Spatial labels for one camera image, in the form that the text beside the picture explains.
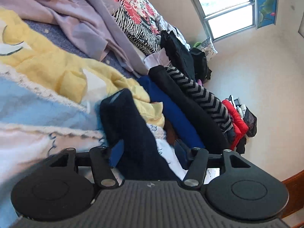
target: red garment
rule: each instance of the red garment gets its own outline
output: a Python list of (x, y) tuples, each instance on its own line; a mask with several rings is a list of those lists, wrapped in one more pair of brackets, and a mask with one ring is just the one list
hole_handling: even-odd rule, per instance
[(237, 110), (233, 107), (233, 105), (227, 99), (223, 100), (222, 103), (226, 106), (229, 114), (232, 116), (232, 119), (233, 119), (233, 127), (235, 130), (235, 139), (234, 139), (230, 149), (234, 150), (234, 148), (239, 143), (240, 139), (247, 133), (248, 126), (241, 119), (240, 114), (237, 112)]

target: metal screw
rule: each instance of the metal screw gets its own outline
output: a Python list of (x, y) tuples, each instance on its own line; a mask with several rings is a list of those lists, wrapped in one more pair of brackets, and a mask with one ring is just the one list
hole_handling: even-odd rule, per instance
[(116, 182), (113, 179), (104, 179), (100, 183), (105, 187), (112, 187), (116, 184)]
[(189, 187), (195, 187), (199, 185), (199, 181), (195, 179), (187, 179), (184, 181), (184, 184), (189, 186)]

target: black bag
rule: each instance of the black bag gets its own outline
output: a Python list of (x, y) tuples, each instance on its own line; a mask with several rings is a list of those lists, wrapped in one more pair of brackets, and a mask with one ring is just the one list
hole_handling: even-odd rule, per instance
[(248, 109), (246, 109), (245, 115), (244, 115), (244, 122), (248, 126), (247, 136), (248, 137), (254, 137), (256, 135), (257, 131), (257, 118), (255, 115), (252, 114), (252, 112)]

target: yellow blanket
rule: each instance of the yellow blanket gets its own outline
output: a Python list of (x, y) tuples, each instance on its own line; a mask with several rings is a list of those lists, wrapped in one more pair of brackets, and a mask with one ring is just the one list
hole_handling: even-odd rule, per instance
[(15, 12), (1, 7), (0, 29), (0, 33), (3, 31), (2, 38), (0, 35), (0, 61), (25, 74), (31, 81), (79, 103), (87, 87), (82, 68), (87, 69), (105, 81), (109, 96), (128, 88), (145, 121), (164, 126), (163, 104), (150, 104), (149, 95), (134, 79), (125, 78), (104, 63), (58, 48), (30, 29)]

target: royal blue garment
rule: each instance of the royal blue garment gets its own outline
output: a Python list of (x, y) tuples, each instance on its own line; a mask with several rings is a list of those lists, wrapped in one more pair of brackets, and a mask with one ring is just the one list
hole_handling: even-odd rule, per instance
[(188, 121), (180, 108), (151, 81), (149, 76), (143, 76), (138, 80), (139, 84), (149, 94), (151, 102), (162, 102), (163, 114), (168, 119), (179, 138), (189, 147), (205, 148), (193, 125)]
[(102, 129), (100, 118), (96, 115), (46, 100), (3, 77), (0, 77), (0, 122), (81, 130)]

